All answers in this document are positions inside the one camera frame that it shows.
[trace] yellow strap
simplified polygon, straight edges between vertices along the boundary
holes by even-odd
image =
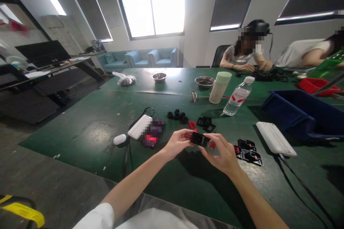
[[[6,195],[5,197],[3,197],[1,200],[0,200],[0,204],[5,202],[6,200],[9,200],[10,198],[12,198],[12,195]]]
[[[25,219],[35,221],[38,228],[42,227],[45,224],[44,216],[41,212],[29,208],[28,206],[25,206],[23,204],[15,202],[8,206],[2,207],[2,209],[15,213],[16,215],[21,216]]]

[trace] light blue sofa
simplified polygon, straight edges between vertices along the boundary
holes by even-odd
[[[152,67],[151,60],[147,54],[151,52],[149,50],[134,50],[127,54],[131,66],[134,68],[146,68]]]
[[[128,58],[130,51],[108,52],[97,56],[105,72],[113,72],[118,68],[131,68]]]
[[[148,53],[152,67],[176,67],[177,48],[154,49]]]

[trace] metal bowl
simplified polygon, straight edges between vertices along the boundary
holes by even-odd
[[[201,76],[197,77],[195,82],[200,88],[210,88],[214,84],[215,80],[212,77]]]
[[[156,82],[163,82],[166,79],[167,75],[166,73],[155,73],[153,74],[152,78],[156,81]]]

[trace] sofa cushion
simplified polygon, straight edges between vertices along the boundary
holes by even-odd
[[[109,69],[109,68],[128,68],[129,66],[126,63],[126,61],[115,61],[113,63],[104,65],[104,67]]]
[[[105,58],[108,64],[116,62],[116,58],[112,53],[107,53]]]
[[[147,60],[141,60],[141,61],[135,63],[135,67],[148,67],[148,61]]]
[[[168,67],[171,66],[171,59],[160,59],[155,63],[156,67]]]

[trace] red plastic bin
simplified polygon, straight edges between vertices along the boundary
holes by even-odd
[[[313,94],[326,84],[328,84],[328,81],[324,79],[304,78],[298,85],[307,93]],[[320,93],[319,96],[329,96],[340,90],[341,88],[332,86],[328,90]]]

